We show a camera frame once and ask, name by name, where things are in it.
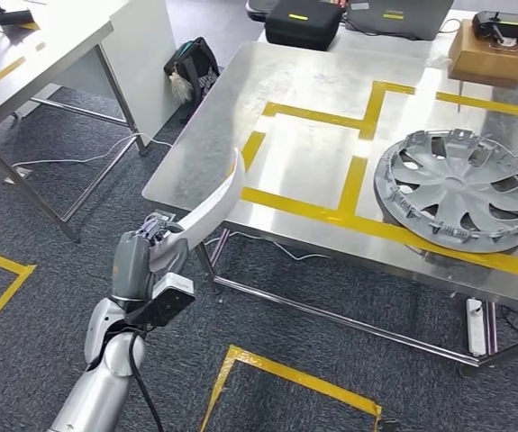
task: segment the backpack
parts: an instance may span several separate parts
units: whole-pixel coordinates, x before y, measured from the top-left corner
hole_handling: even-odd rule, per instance
[[[215,54],[204,38],[183,43],[165,65],[164,71],[171,79],[173,94],[181,104],[192,103],[190,113],[181,122],[193,115],[220,75]]]

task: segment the white desk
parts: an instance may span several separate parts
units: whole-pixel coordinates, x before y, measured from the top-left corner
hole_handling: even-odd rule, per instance
[[[36,100],[55,108],[129,127],[153,136],[178,106],[163,66],[175,50],[163,0],[66,1],[27,4],[40,30],[21,40],[0,31],[0,122],[55,80],[116,98],[124,119]],[[0,169],[71,239],[67,221],[127,150],[129,140],[67,213],[60,216],[0,156]]]

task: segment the metal table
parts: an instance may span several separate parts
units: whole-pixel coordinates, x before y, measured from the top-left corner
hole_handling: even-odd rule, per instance
[[[13,29],[7,37],[0,28],[0,122],[13,114],[30,98],[51,83],[53,78],[86,53],[95,50],[101,66],[124,114],[124,119],[117,119],[61,103],[40,99],[36,99],[36,102],[104,122],[127,126],[132,133],[138,132],[126,101],[111,71],[108,60],[100,45],[103,39],[113,31],[107,10],[103,13],[98,13],[100,9],[92,9],[92,13],[79,13],[79,10],[76,7],[68,7],[68,3],[53,4],[52,7],[28,4],[40,30],[27,33],[24,29]],[[145,149],[140,136],[129,139],[62,216],[56,213],[2,156],[0,156],[0,169],[12,179],[18,190],[58,225],[70,239],[78,240],[79,236],[67,222],[133,143],[135,143],[141,153]]]
[[[475,358],[290,301],[215,273],[217,284],[252,293],[468,366],[518,355],[498,351],[494,304],[518,309],[518,249],[468,254],[438,247],[393,225],[374,195],[378,159],[417,130],[462,128],[518,153],[518,89],[449,80],[419,59],[364,51],[348,55],[265,43],[242,46],[143,190],[157,208],[183,215],[209,195],[242,149],[247,176],[225,226],[351,259],[487,301],[490,355]]]

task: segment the curved white piece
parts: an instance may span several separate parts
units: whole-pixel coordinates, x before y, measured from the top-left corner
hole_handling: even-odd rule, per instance
[[[233,172],[207,199],[178,222],[184,229],[182,232],[166,235],[150,248],[150,271],[157,272],[168,264],[174,255],[173,245],[180,239],[186,239],[188,248],[192,250],[216,229],[240,199],[244,176],[244,161],[236,148]]]

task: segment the metal frame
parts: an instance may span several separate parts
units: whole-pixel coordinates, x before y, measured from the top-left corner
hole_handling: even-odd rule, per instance
[[[54,101],[47,101],[45,99],[39,99],[36,97],[32,97],[31,100],[33,102],[35,102],[36,104],[42,104],[44,106],[50,106],[52,108],[57,108],[60,110],[64,110],[64,111],[67,111],[69,113],[76,113],[76,114],[80,114],[80,115],[84,115],[86,117],[90,117],[95,120],[101,120],[103,122],[110,122],[113,124],[117,124],[119,126],[126,126],[129,129],[130,129],[133,134],[137,134],[139,133],[138,128],[137,128],[136,123],[135,123],[134,118],[130,112],[130,109],[129,108],[128,104],[126,103],[126,100],[125,99],[125,96],[123,95],[123,92],[120,90],[120,87],[119,86],[119,83],[117,81],[117,78],[114,76],[113,73],[112,68],[110,65],[108,63],[108,60],[106,58],[104,52],[102,50],[102,47],[99,44],[95,47],[95,50],[96,51],[97,55],[99,58],[101,66],[103,68],[104,73],[106,74],[107,79],[108,80],[109,84],[110,87],[113,89],[114,92],[114,95],[117,98],[117,101],[119,103],[120,106],[120,110],[123,112],[124,119],[117,119],[114,117],[110,117],[104,114],[101,114],[98,112],[92,112],[92,111],[88,111],[88,110],[84,110],[82,108],[77,108],[74,106],[70,106],[70,105],[67,105],[64,103],[58,103],[58,102],[54,102]],[[28,199],[36,205],[39,210],[48,216],[49,219],[54,221],[57,225],[58,225],[59,228],[61,228],[67,237],[69,239],[71,239],[73,241],[79,242],[80,241],[80,238],[79,234],[75,233],[73,229],[71,229],[67,222],[72,218],[72,216],[74,215],[78,209],[80,208],[80,206],[83,205],[86,199],[89,198],[95,189],[96,189],[98,185],[100,185],[106,175],[107,175],[109,172],[110,172],[117,163],[118,163],[123,156],[124,156],[130,147],[132,146],[132,144],[135,143],[136,144],[136,147],[138,149],[139,153],[141,155],[144,155],[147,148],[144,145],[144,142],[142,140],[141,136],[134,136],[119,150],[110,162],[109,162],[107,166],[105,166],[102,171],[101,171],[98,175],[97,175],[91,184],[87,186],[84,192],[83,192],[79,198],[76,199],[73,205],[70,206],[66,213],[64,213],[63,216],[60,216],[58,214],[56,211],[52,209],[48,202],[45,201],[43,198],[42,198],[40,195],[39,195],[36,190],[34,190],[32,186],[29,185],[26,180],[22,178],[20,174],[17,172],[16,169],[15,169],[12,165],[8,164],[5,160],[4,160],[2,157],[0,156],[0,170],[2,170],[3,173],[5,173],[6,176],[10,177],[15,185],[17,186],[17,188],[21,191],[21,193],[26,195]]]
[[[255,295],[255,297],[259,297],[260,299],[290,306],[299,311],[308,312],[312,315],[317,315],[318,317],[323,317],[328,320],[338,322],[339,324],[344,324],[354,329],[362,330],[365,333],[370,333],[372,335],[385,338],[394,342],[407,345],[408,347],[417,348],[422,351],[435,354],[436,356],[453,360],[460,364],[460,373],[463,376],[472,376],[476,371],[482,369],[485,366],[493,367],[518,357],[518,343],[507,348],[503,348],[502,350],[498,349],[496,343],[496,316],[495,304],[490,301],[485,302],[484,309],[485,336],[487,340],[487,355],[482,358],[477,358],[471,355],[456,353],[454,351],[441,348],[440,346],[427,344],[425,342],[413,339],[412,337],[407,337],[401,335],[399,333],[374,327],[362,321],[357,321],[356,319],[347,318],[327,310],[310,306],[308,304],[301,303],[299,301],[293,301],[280,295],[265,292],[252,286],[221,277],[215,273],[215,267],[222,251],[226,245],[227,240],[228,240],[229,233],[230,231],[228,229],[225,229],[221,234],[216,247],[213,249],[212,256],[209,256],[206,247],[202,243],[200,243],[200,245],[196,249],[197,256],[199,257],[199,260],[201,262],[203,270],[210,277],[211,283],[212,283],[214,286],[227,286],[228,288],[232,288],[243,293]]]

